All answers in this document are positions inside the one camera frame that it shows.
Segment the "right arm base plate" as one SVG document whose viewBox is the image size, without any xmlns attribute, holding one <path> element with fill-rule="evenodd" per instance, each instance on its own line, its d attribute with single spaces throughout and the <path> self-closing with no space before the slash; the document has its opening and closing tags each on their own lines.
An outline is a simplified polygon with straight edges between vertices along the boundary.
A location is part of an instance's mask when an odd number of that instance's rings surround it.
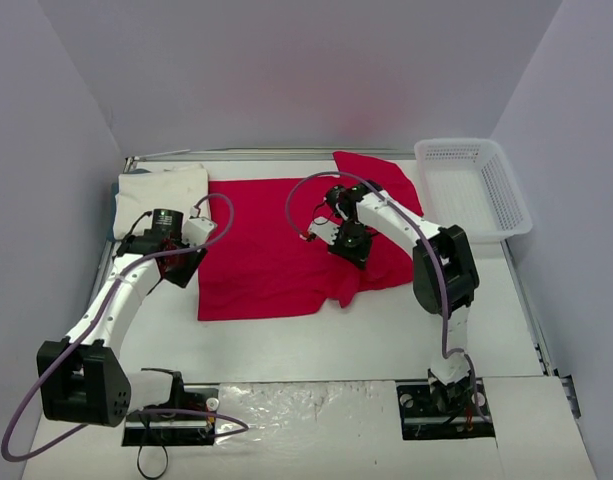
<svg viewBox="0 0 613 480">
<path fill-rule="evenodd" d="M 495 427 L 481 380 L 452 386 L 418 380 L 398 382 L 401 435 L 404 441 L 494 438 Z"/>
</svg>

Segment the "white plastic basket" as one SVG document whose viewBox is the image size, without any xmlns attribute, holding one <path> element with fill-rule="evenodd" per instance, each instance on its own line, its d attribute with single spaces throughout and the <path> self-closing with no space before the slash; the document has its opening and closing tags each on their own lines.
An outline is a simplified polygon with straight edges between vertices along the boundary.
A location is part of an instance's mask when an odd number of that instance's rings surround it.
<svg viewBox="0 0 613 480">
<path fill-rule="evenodd" d="M 435 138 L 414 146 L 425 217 L 458 225 L 472 243 L 525 235 L 533 222 L 499 144 L 479 138 Z"/>
</svg>

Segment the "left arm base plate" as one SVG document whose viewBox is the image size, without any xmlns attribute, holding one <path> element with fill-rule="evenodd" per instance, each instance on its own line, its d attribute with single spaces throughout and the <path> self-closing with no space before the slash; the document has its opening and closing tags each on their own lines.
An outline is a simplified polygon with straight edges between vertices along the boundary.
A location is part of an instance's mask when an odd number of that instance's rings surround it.
<svg viewBox="0 0 613 480">
<path fill-rule="evenodd" d="M 173 409 L 208 413 L 219 408 L 217 385 L 190 384 Z M 215 443 L 216 420 L 180 413 L 140 415 L 132 413 L 123 424 L 122 447 L 198 447 Z"/>
</svg>

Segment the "red t-shirt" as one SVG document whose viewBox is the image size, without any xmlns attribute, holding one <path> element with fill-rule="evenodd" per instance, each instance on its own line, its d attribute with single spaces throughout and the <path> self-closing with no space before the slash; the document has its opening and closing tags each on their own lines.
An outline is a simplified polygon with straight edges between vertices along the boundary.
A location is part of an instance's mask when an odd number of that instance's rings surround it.
<svg viewBox="0 0 613 480">
<path fill-rule="evenodd" d="M 306 242 L 292 229 L 293 223 L 310 224 L 331 187 L 352 187 L 354 180 L 319 177 L 292 194 L 297 184 L 295 178 L 210 181 L 213 220 L 233 224 L 199 267 L 199 320 L 310 315 L 329 300 L 345 308 L 359 292 L 412 282 L 409 255 L 382 235 L 359 269 L 329 254 L 324 242 Z"/>
</svg>

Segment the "folded white t-shirt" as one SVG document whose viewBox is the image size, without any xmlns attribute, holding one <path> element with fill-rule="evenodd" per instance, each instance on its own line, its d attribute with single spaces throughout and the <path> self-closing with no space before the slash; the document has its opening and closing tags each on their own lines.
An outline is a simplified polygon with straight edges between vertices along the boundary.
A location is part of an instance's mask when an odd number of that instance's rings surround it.
<svg viewBox="0 0 613 480">
<path fill-rule="evenodd" d="M 187 219 L 197 202 L 208 194 L 208 187 L 208 172 L 201 164 L 121 174 L 111 190 L 114 217 L 108 237 L 120 240 L 144 212 L 154 209 L 175 210 Z"/>
</svg>

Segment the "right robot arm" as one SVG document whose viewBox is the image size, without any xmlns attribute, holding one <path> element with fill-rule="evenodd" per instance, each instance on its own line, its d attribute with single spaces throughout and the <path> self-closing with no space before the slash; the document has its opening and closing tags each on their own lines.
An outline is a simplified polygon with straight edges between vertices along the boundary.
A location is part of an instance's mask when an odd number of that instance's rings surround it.
<svg viewBox="0 0 613 480">
<path fill-rule="evenodd" d="M 309 232 L 327 244 L 329 253 L 364 269 L 373 237 L 381 235 L 410 258 L 413 295 L 424 311 L 441 320 L 439 351 L 428 371 L 429 398 L 436 410 L 455 411 L 466 397 L 460 382 L 474 375 L 466 352 L 467 320 L 480 285 L 465 231 L 422 219 L 372 182 L 336 185 L 324 203 L 341 223 L 312 222 Z"/>
</svg>

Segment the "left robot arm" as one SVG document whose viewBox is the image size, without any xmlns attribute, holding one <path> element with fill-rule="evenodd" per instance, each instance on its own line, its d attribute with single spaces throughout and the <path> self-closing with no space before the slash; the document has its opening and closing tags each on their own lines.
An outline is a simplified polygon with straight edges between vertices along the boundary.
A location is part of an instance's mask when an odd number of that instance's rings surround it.
<svg viewBox="0 0 613 480">
<path fill-rule="evenodd" d="M 49 420 L 115 427 L 145 407 L 165 418 L 186 409 L 188 395 L 176 386 L 180 374 L 153 367 L 128 373 L 119 354 L 146 297 L 162 282 L 188 285 L 217 225 L 169 209 L 149 216 L 150 227 L 121 240 L 112 269 L 81 320 L 37 353 L 41 402 Z"/>
</svg>

